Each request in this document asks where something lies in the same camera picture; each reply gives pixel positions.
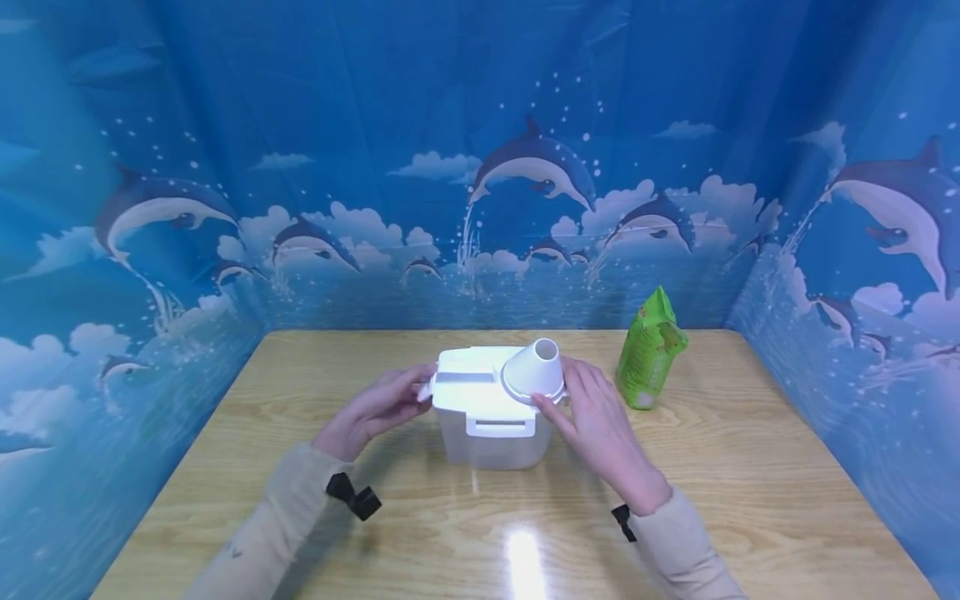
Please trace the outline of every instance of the hand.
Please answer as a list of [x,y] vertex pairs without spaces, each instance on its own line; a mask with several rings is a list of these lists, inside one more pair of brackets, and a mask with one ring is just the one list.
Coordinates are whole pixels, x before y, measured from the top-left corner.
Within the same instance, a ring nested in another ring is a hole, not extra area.
[[417,402],[417,391],[436,370],[436,365],[419,365],[384,372],[321,429],[313,447],[352,463],[373,438],[430,410],[429,401]]
[[620,395],[590,363],[563,361],[572,417],[544,396],[534,395],[534,403],[635,515],[652,514],[670,499],[672,490],[640,447]]

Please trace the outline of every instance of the white plastic container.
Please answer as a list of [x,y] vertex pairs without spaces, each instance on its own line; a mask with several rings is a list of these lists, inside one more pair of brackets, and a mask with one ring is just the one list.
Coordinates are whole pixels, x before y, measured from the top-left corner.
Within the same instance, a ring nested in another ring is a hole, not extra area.
[[546,453],[553,427],[531,394],[554,402],[565,394],[560,350],[541,338],[529,347],[484,346],[440,354],[421,397],[433,396],[452,465],[528,468]]

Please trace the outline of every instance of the beige sleeve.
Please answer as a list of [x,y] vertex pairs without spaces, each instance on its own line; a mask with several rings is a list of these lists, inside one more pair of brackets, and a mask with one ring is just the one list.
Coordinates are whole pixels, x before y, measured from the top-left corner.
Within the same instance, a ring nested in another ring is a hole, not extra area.
[[326,485],[352,471],[310,444],[290,449],[267,483],[263,500],[214,557],[187,600],[269,600],[298,550],[324,515]]
[[723,559],[713,549],[707,528],[683,492],[649,516],[627,521],[632,543],[650,579],[673,600],[745,600]]

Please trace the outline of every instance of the printed dolphin backdrop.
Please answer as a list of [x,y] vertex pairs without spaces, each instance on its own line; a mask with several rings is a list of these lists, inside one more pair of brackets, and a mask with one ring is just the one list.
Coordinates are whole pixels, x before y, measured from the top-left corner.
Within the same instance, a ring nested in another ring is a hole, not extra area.
[[247,1],[0,15],[0,598],[89,597],[268,331],[624,328],[658,285],[960,598],[951,10]]

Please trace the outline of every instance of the person's right hand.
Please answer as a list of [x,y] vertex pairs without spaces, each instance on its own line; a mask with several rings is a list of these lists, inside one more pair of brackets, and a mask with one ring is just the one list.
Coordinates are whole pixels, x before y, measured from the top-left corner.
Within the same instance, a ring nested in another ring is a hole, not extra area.
[[544,396],[534,395],[534,403],[635,515],[652,514],[670,499],[672,490],[643,453],[620,395],[590,363],[563,360],[571,417]]

